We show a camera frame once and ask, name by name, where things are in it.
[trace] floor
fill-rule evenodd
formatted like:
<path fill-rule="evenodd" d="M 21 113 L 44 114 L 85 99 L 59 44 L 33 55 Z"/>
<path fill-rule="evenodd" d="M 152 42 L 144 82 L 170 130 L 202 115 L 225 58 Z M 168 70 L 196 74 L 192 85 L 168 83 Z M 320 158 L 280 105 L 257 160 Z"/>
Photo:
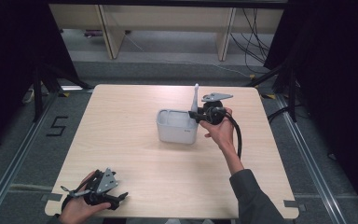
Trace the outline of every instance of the floor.
<path fill-rule="evenodd" d="M 199 66 L 211 67 L 215 70 L 227 71 L 228 66 L 262 66 L 262 63 L 249 55 L 245 55 L 242 50 L 231 39 L 227 50 L 227 58 L 224 62 L 217 60 L 217 52 L 214 45 L 214 35 L 208 33 L 187 33 L 187 32 L 130 32 L 126 35 L 118 57 L 114 60 L 109 59 L 103 38 L 100 36 L 85 37 L 81 30 L 63 30 L 62 37 L 68 48 L 74 63 L 165 63 L 165 64 L 195 64 Z M 240 34 L 234 37 L 246 46 L 244 38 Z M 260 38 L 269 46 L 273 35 L 261 35 Z M 259 58 L 263 58 L 260 48 L 250 46 L 251 51 Z M 249 74 L 243 74 L 240 70 L 233 71 L 244 75 L 250 80 Z M 269 93 L 270 86 L 263 89 Z M 72 94 L 73 101 L 65 101 L 58 97 L 51 104 L 56 108 L 49 112 L 46 122 L 38 131 L 38 135 L 45 136 L 49 132 L 48 124 L 60 113 L 76 114 L 73 127 L 68 127 L 68 138 L 75 135 L 76 124 L 81 119 L 81 113 L 76 109 L 84 109 L 90 94 Z M 262 99 L 266 109 L 266 114 L 272 114 L 280 108 L 279 102 L 283 100 Z M 2 176 L 7 173 L 12 159 L 17 156 L 18 148 L 24 147 L 22 140 L 29 137 L 28 130 L 34 127 L 31 117 L 33 116 L 33 105 L 27 104 L 19 110 L 13 122 L 7 127 L 2 135 L 0 146 L 0 181 Z M 298 123 L 295 128 L 290 119 L 285 116 L 277 117 L 271 122 L 271 130 L 274 133 L 278 149 L 280 150 L 282 162 L 288 175 L 293 193 L 300 206 L 300 216 L 295 223 L 358 223 L 358 197 L 351 188 L 351 183 L 346 179 L 345 174 L 340 170 L 336 162 L 328 158 L 328 148 L 321 136 L 318 135 L 317 128 L 312 124 L 311 119 L 304 108 L 297 110 Z M 300 133 L 307 140 L 305 148 L 300 148 L 301 139 L 295 139 L 293 132 L 300 130 Z M 39 220 L 46 222 L 47 216 L 43 213 L 45 202 L 43 195 L 51 190 L 51 183 L 54 183 L 58 168 L 49 168 L 48 164 L 54 160 L 62 162 L 66 152 L 59 151 L 62 146 L 70 146 L 68 139 L 58 139 L 51 141 L 48 145 L 49 161 L 44 161 L 38 157 L 37 150 L 23 155 L 26 159 L 19 164 L 19 170 L 13 174 L 13 182 L 7 195 L 0 202 L 0 223 L 35 223 Z M 45 148 L 37 138 L 31 143 L 35 148 Z M 315 160 L 316 167 L 312 167 L 304 161 L 309 155 Z M 318 174 L 322 176 L 322 188 L 315 183 Z M 330 193 L 334 202 L 338 203 L 337 210 L 329 210 L 328 203 L 324 200 L 321 192 Z M 342 212 L 343 219 L 336 219 L 330 212 Z M 161 219 L 129 219 L 127 223 L 165 223 L 167 220 Z M 181 220 L 181 223 L 191 223 L 191 220 Z M 89 223 L 102 223 L 100 218 L 94 218 Z"/>

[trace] gray carpet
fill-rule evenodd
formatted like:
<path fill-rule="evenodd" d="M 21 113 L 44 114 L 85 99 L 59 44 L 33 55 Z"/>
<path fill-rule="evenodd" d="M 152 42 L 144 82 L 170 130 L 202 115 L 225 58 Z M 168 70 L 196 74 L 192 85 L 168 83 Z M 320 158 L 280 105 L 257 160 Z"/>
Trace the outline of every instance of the gray carpet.
<path fill-rule="evenodd" d="M 244 75 L 217 68 L 212 65 L 199 64 L 162 64 L 162 63 L 75 63 L 76 70 L 82 80 L 92 85 L 111 84 L 145 84 L 145 85 L 200 85 L 208 86 L 241 86 L 250 81 Z M 252 74 L 246 66 L 225 66 L 231 70 L 241 71 L 245 75 Z M 251 67 L 259 72 L 265 68 Z M 271 80 L 262 83 L 261 93 L 272 93 Z M 46 223 L 49 219 L 44 214 L 45 202 L 43 194 L 49 193 L 55 183 L 62 163 L 72 143 L 77 126 L 90 93 L 71 93 L 68 97 L 58 97 L 49 110 L 45 122 L 34 141 L 19 173 L 13 181 L 12 188 L 0 207 L 0 223 Z M 275 100 L 263 99 L 266 115 L 278 110 Z M 0 177 L 6 170 L 10 159 L 21 144 L 33 119 L 32 105 L 25 105 L 7 126 L 2 134 L 0 146 Z M 328 185 L 337 196 L 348 223 L 358 223 L 358 198 L 345 174 L 335 161 L 326 157 L 328 148 L 304 108 L 298 108 L 298 126 L 312 150 L 315 160 L 323 171 Z M 47 136 L 58 130 L 50 126 L 57 116 L 59 125 L 66 126 L 61 136 Z M 307 210 L 301 211 L 296 220 L 299 224 L 331 223 L 324 204 L 310 178 L 305 163 L 296 147 L 282 116 L 271 123 L 282 162 L 289 178 L 293 193 L 298 203 Z M 131 219 L 131 224 L 160 223 L 160 219 Z M 89 223 L 102 223 L 94 218 Z"/>

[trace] left hand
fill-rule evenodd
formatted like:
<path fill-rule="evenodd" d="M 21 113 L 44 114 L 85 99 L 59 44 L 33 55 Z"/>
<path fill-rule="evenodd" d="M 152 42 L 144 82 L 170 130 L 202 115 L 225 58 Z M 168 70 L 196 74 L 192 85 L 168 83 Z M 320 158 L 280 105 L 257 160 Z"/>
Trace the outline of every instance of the left hand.
<path fill-rule="evenodd" d="M 90 176 L 92 176 L 95 171 L 89 173 L 81 183 L 86 181 Z M 68 202 L 68 204 L 63 209 L 59 221 L 63 224 L 80 224 L 86 222 L 86 220 L 94 215 L 95 213 L 101 212 L 104 209 L 107 209 L 111 206 L 110 203 L 100 203 L 97 205 L 88 205 L 84 201 L 83 197 L 74 198 Z"/>

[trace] wooden table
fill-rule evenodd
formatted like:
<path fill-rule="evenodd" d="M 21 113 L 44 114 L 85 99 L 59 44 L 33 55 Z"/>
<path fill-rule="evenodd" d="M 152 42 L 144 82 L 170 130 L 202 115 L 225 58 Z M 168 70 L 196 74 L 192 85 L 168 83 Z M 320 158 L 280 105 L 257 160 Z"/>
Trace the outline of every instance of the wooden table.
<path fill-rule="evenodd" d="M 234 95 L 222 103 L 233 109 L 241 127 L 242 163 L 283 217 L 296 218 L 298 210 L 283 205 L 294 196 L 257 90 L 200 86 L 199 106 L 200 98 L 212 92 Z M 194 87 L 184 86 L 97 86 L 52 192 L 66 194 L 60 186 L 75 189 L 92 170 L 110 167 L 117 172 L 118 187 L 109 193 L 127 191 L 129 196 L 118 210 L 98 216 L 237 218 L 226 161 L 214 141 L 203 136 L 206 130 L 199 126 L 193 145 L 158 140 L 158 111 L 189 110 L 193 94 Z M 62 201 L 48 201 L 46 213 L 60 213 Z"/>

